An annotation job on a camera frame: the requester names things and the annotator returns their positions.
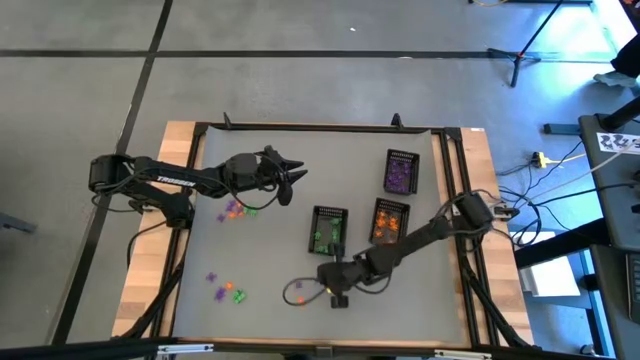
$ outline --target small plastic tray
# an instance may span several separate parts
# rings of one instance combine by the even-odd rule
[[[331,244],[344,246],[347,236],[349,210],[328,206],[314,206],[309,235],[309,252],[333,256]]]
[[[410,205],[377,198],[369,242],[374,245],[395,244],[407,235],[410,209]]]
[[[410,195],[418,192],[420,155],[401,150],[387,150],[384,191]]]

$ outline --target sticker label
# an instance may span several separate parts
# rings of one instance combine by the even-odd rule
[[[640,136],[630,134],[596,133],[596,135],[598,136],[600,151],[604,152],[619,152],[629,146],[631,142],[640,138]],[[625,154],[640,155],[640,141],[633,144]]]

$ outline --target tripod stand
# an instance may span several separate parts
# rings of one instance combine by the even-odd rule
[[[551,17],[553,16],[553,14],[556,13],[556,11],[558,11],[558,9],[560,8],[560,5],[562,5],[563,2],[564,0],[558,0],[558,2],[556,3],[556,6],[554,6],[553,10],[551,10],[547,18],[544,19],[542,24],[540,24],[540,27],[538,27],[538,30],[536,30],[535,34],[533,34],[531,39],[529,39],[529,42],[527,42],[527,45],[525,45],[524,49],[522,49],[522,51],[520,51],[519,53],[513,53],[513,52],[508,52],[508,51],[498,50],[493,48],[487,49],[487,52],[489,52],[490,55],[498,54],[500,55],[499,57],[501,58],[506,57],[511,61],[513,61],[513,75],[511,76],[512,88],[516,87],[516,84],[518,83],[518,75],[520,74],[520,64],[522,63],[523,60],[531,60],[533,62],[542,61],[542,59],[539,57],[526,56],[527,50],[529,50],[529,47],[531,46],[531,44],[533,44],[533,41],[538,37],[542,29],[544,29],[545,25],[547,25],[549,20],[551,20]]]

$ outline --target concrete floor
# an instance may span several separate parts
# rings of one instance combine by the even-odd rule
[[[146,50],[162,5],[0,0],[0,49]],[[519,50],[550,9],[481,8],[463,0],[176,0],[161,49]],[[612,56],[609,43],[588,7],[567,6],[532,49],[603,58]],[[113,151],[142,63],[0,58],[0,211],[39,226],[29,236],[0,232],[0,347],[44,343],[91,211],[89,161]],[[526,66],[516,89],[505,85],[511,67],[486,59],[157,59],[128,153],[155,156],[168,120],[220,121],[223,111],[238,122],[362,124],[387,124],[399,112],[410,125],[486,128],[494,165],[503,170],[533,151],[560,159],[577,142],[542,135],[542,124],[575,123],[632,98],[591,82],[610,70],[606,63]],[[584,159],[568,163],[538,191],[587,167]],[[501,180],[517,189],[522,181]],[[565,191],[590,186],[587,179]],[[600,216],[595,196],[551,207],[569,227]],[[518,222],[531,217],[525,212]],[[543,221],[553,227],[548,214]],[[109,214],[70,341],[109,337],[126,242],[138,222],[137,215]],[[556,325],[586,324],[571,315],[552,318]],[[548,340],[549,322],[539,323],[534,336],[544,348],[571,352],[571,344],[588,341],[569,331],[573,343],[559,345]]]

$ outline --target gray tabletop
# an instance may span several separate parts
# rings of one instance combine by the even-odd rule
[[[629,319],[624,252],[597,245],[589,249],[593,257],[616,358],[640,359],[640,324]]]
[[[303,307],[286,305],[284,285],[315,276],[330,257],[309,254],[314,205],[349,210],[347,260],[368,243],[376,197],[411,205],[409,231],[423,225],[440,205],[430,133],[362,134],[329,132],[207,132],[203,167],[230,156],[259,151],[271,144],[281,155],[305,162],[309,173],[294,185],[289,206],[275,203],[256,217],[216,218],[231,197],[198,197],[186,265],[178,298],[174,335],[218,338],[311,339],[346,341],[442,341],[463,344],[449,243],[442,241],[403,260],[380,295],[348,293],[348,309],[331,309],[325,294]],[[420,154],[418,193],[402,196],[382,187],[388,148]],[[263,204],[273,194],[240,194],[249,204]],[[209,272],[217,275],[210,283]],[[231,293],[214,296],[232,282],[247,298],[235,304]],[[379,288],[382,284],[372,286]],[[322,290],[313,282],[292,289],[296,301]]]
[[[582,140],[591,167],[601,164],[612,152],[600,151],[596,133],[606,133],[595,116],[580,117]],[[623,134],[640,135],[640,124],[629,122],[618,131]],[[640,170],[640,155],[622,154],[607,164],[602,170],[593,173],[596,186],[606,186],[633,181],[633,174]],[[637,190],[619,187],[599,191],[600,206],[607,221],[611,243],[620,249],[640,251],[640,216],[631,212],[631,206],[640,203]]]

